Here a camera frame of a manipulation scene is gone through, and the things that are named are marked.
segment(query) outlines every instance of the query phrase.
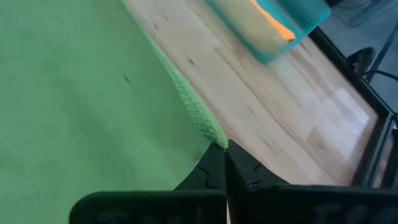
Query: green cloth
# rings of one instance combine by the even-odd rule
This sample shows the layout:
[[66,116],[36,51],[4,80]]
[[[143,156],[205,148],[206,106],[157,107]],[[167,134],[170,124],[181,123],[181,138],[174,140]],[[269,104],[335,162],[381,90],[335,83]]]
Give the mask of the green cloth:
[[213,115],[119,0],[0,1],[0,218],[67,223],[102,190],[171,190]]

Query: wooden table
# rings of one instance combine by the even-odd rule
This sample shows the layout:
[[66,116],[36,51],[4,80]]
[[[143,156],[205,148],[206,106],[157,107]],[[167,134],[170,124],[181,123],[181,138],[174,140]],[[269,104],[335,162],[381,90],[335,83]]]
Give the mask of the wooden table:
[[377,114],[305,39],[259,63],[203,0],[126,0],[229,138],[292,184],[348,185]]

